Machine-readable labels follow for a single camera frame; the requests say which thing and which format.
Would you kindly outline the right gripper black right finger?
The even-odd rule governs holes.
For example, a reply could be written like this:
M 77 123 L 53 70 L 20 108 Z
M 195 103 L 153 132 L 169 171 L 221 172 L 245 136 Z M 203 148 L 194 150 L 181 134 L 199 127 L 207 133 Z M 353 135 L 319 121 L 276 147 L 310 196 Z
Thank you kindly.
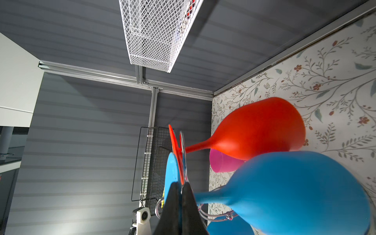
M 208 235 L 198 206 L 196 204 L 192 187 L 186 182 L 182 188 L 182 235 Z

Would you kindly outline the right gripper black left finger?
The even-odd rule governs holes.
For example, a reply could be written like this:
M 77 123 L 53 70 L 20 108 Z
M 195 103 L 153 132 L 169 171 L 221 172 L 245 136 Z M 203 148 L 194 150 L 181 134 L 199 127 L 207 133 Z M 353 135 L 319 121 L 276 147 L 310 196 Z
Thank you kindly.
M 162 216 L 154 231 L 154 235 L 179 235 L 180 209 L 181 209 L 181 184 L 174 182 L 169 188 L 167 201 Z

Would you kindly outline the pink wine glass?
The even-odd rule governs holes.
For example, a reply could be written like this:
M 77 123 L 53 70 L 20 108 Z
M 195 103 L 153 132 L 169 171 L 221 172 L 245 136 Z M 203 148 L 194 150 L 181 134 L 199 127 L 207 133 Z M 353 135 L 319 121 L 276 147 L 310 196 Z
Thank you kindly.
M 228 156 L 218 150 L 210 150 L 210 165 L 215 173 L 233 172 L 241 167 L 245 161 Z

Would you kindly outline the blue wine glass back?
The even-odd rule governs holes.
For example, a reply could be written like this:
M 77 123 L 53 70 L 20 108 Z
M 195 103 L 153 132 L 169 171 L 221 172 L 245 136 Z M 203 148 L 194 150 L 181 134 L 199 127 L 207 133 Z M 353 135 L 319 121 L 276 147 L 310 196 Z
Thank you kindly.
M 371 206 L 354 175 L 311 151 L 273 152 L 244 163 L 196 203 L 224 204 L 267 235 L 366 235 Z

